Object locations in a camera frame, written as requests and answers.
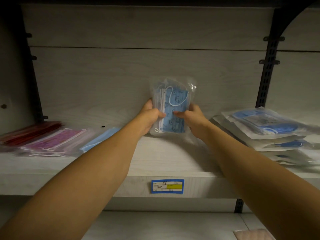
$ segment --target white wooden shelf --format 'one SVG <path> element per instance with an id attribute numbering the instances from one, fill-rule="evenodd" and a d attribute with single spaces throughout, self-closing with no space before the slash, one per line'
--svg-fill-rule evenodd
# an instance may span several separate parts
<path id="1" fill-rule="evenodd" d="M 213 156 L 201 141 L 183 138 L 168 140 L 144 136 L 139 141 L 128 177 L 115 197 L 237 198 L 223 177 Z M 74 157 L 17 157 L 0 154 L 0 195 L 33 195 Z M 320 167 L 287 168 L 320 189 Z M 179 194 L 151 194 L 155 179 L 185 179 Z"/>

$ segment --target blue price tag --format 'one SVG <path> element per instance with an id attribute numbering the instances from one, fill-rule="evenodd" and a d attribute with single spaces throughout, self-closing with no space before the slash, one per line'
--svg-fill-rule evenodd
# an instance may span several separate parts
<path id="1" fill-rule="evenodd" d="M 151 180 L 152 194 L 183 194 L 184 179 Z"/>

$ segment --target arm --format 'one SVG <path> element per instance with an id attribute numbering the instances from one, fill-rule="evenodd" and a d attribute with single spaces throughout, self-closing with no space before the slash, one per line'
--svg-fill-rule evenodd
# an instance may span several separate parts
<path id="1" fill-rule="evenodd" d="M 204 141 L 228 181 L 277 240 L 320 239 L 320 191 L 210 123 L 197 105 L 175 112 Z"/>
<path id="2" fill-rule="evenodd" d="M 81 239 L 127 176 L 140 137 L 164 117 L 147 101 L 130 123 L 43 186 L 0 230 L 0 239 Z"/>

